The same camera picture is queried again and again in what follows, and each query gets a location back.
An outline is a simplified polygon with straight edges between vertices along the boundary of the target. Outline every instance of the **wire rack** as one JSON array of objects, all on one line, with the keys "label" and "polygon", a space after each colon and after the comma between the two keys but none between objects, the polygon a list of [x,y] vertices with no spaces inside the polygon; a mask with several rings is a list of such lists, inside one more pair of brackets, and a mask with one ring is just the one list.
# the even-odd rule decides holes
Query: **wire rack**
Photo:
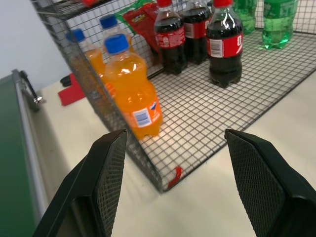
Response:
[{"label": "wire rack", "polygon": [[[65,33],[81,28],[91,43],[101,47],[99,18],[116,13],[121,28],[133,35],[119,16],[135,2],[99,0],[93,8],[86,8],[71,0],[32,0],[96,114],[110,131],[129,127],[79,46],[70,45]],[[185,1],[174,0],[175,9],[184,7]],[[145,58],[148,77],[159,96],[163,124],[159,136],[142,141],[129,129],[127,152],[160,192],[174,186],[170,182],[176,167],[183,169],[182,180],[225,146],[225,129],[246,129],[316,70],[316,1],[299,1],[296,33],[282,50],[262,46],[262,0],[258,0],[256,18],[258,29],[244,39],[241,82],[226,89],[210,83],[207,61],[189,65],[179,76],[164,74],[145,39],[133,36],[133,48]]]}]

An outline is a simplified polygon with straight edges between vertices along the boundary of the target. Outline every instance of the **metal grid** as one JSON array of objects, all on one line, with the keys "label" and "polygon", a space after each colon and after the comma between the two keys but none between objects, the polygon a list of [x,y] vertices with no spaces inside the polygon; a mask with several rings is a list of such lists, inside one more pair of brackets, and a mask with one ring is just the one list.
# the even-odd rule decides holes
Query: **metal grid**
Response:
[{"label": "metal grid", "polygon": [[[81,5],[61,9],[52,0],[32,0],[41,20],[53,37],[66,62],[76,74],[88,100],[106,127],[113,131],[128,128],[118,108],[105,91],[78,45],[70,45],[65,33],[82,28],[87,40],[101,47],[99,18],[118,13],[135,0],[99,0],[94,8]],[[62,4],[73,3],[63,0]],[[181,10],[181,1],[175,8]],[[258,1],[257,27],[263,27],[263,1]],[[120,18],[120,26],[132,32]],[[179,76],[165,75],[155,65],[149,46],[140,35],[133,37],[133,48],[145,58],[163,112],[159,136],[139,142],[129,129],[127,152],[151,182],[164,192],[183,168],[182,179],[224,145],[224,130],[244,130],[279,99],[316,69],[316,1],[301,0],[294,20],[295,33],[282,50],[265,50],[260,30],[245,37],[241,82],[227,89],[209,82],[208,62],[189,67]]]}]

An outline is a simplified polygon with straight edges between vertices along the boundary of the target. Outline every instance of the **cola bottle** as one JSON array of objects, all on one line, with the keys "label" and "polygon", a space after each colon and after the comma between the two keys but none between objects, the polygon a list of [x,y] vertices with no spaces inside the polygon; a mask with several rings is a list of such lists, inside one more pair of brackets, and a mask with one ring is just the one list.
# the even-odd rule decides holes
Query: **cola bottle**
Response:
[{"label": "cola bottle", "polygon": [[207,58],[206,29],[211,18],[209,8],[198,0],[190,0],[183,13],[187,60],[200,64]]},{"label": "cola bottle", "polygon": [[188,65],[184,53],[184,26],[181,17],[172,10],[172,0],[157,0],[158,15],[154,24],[162,65],[166,72],[180,74]]},{"label": "cola bottle", "polygon": [[241,78],[243,26],[232,8],[233,0],[214,0],[215,12],[207,27],[207,51],[212,83],[227,87]]}]

